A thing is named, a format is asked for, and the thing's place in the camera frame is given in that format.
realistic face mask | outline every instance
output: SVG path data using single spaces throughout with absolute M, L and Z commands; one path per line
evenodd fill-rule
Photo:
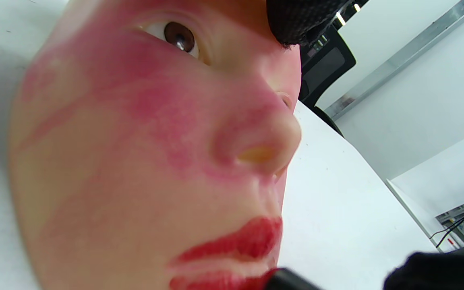
M 262 0 L 72 0 L 12 107 L 46 290 L 236 290 L 276 265 L 298 47 Z

upper lip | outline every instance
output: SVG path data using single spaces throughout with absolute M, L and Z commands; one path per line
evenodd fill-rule
M 280 244 L 282 218 L 256 217 L 241 229 L 199 244 L 179 255 L 175 264 L 184 264 L 201 259 L 233 258 L 240 261 L 266 259 Z

black chair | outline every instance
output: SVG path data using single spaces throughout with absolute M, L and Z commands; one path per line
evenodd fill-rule
M 298 99 L 341 136 L 339 128 L 320 108 L 316 107 L 321 95 L 343 74 L 356 64 L 337 29 L 332 25 L 317 43 L 300 48 L 302 86 Z

white wall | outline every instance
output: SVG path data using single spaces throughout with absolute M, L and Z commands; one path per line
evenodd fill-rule
M 431 217 L 464 204 L 464 139 L 397 176 L 392 183 Z
M 389 179 L 464 139 L 464 24 L 337 124 Z
M 317 106 L 328 108 L 458 1 L 368 1 L 339 29 L 357 64 L 324 92 Z

brown eye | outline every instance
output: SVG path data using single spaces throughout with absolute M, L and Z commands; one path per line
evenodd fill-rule
M 199 58 L 198 43 L 191 29 L 173 21 L 151 23 L 140 26 L 147 33 L 173 44 L 182 51 Z
M 166 41 L 185 52 L 195 48 L 195 36 L 185 26 L 177 22 L 169 22 L 164 28 Z

